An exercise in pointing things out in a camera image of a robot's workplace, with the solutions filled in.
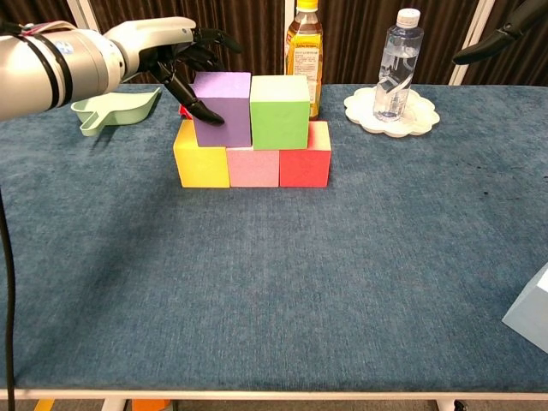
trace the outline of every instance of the red object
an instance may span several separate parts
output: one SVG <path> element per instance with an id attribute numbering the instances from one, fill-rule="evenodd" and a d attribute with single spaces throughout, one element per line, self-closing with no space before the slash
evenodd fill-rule
<path id="1" fill-rule="evenodd" d="M 330 163 L 327 122 L 310 122 L 307 149 L 280 151 L 280 187 L 327 187 Z"/>
<path id="2" fill-rule="evenodd" d="M 185 109 L 184 105 L 182 105 L 182 104 L 179 104 L 179 114 L 181 116 L 185 116 L 188 120 L 192 120 L 192 116 L 190 115 L 188 110 Z"/>

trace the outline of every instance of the water bottle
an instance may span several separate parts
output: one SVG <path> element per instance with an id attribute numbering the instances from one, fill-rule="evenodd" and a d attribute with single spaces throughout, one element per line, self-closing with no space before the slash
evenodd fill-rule
<path id="1" fill-rule="evenodd" d="M 373 106 L 373 114 L 383 122 L 398 120 L 405 110 L 424 35 L 419 18 L 417 9 L 401 9 L 386 34 Z"/>

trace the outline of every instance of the mint green tray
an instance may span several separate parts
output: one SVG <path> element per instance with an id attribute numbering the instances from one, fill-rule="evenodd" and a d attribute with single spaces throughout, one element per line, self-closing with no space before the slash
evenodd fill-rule
<path id="1" fill-rule="evenodd" d="M 159 94 L 160 87 L 154 92 L 109 92 L 77 101 L 70 108 L 82 122 L 82 134 L 94 136 L 99 134 L 104 126 L 142 122 L 148 116 Z"/>

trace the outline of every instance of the wooden block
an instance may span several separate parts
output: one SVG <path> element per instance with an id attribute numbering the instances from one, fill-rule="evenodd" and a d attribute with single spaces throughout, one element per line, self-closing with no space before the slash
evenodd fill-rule
<path id="1" fill-rule="evenodd" d="M 327 187 L 330 162 L 327 122 L 310 122 L 306 150 L 280 151 L 280 187 Z"/>
<path id="2" fill-rule="evenodd" d="M 170 400 L 131 400 L 132 411 L 161 411 L 170 405 Z"/>
<path id="3" fill-rule="evenodd" d="M 173 153 L 185 188 L 230 187 L 224 147 L 198 147 L 192 120 L 184 120 L 173 144 Z"/>
<path id="4" fill-rule="evenodd" d="M 196 97 L 223 119 L 222 126 L 212 126 L 194 118 L 200 147 L 250 147 L 249 118 L 250 73 L 200 72 L 193 84 Z"/>
<path id="5" fill-rule="evenodd" d="M 307 148 L 309 96 L 304 75 L 255 75 L 250 97 L 253 148 Z"/>
<path id="6" fill-rule="evenodd" d="M 278 187 L 280 152 L 227 148 L 231 187 Z"/>

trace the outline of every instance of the table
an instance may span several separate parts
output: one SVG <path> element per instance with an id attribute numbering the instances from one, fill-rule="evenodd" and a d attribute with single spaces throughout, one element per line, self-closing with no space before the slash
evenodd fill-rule
<path id="1" fill-rule="evenodd" d="M 323 90 L 327 189 L 181 188 L 167 91 L 97 139 L 0 124 L 18 395 L 548 399 L 501 322 L 548 260 L 548 89 L 414 86 L 441 122 L 396 140 L 346 119 L 360 87 Z"/>

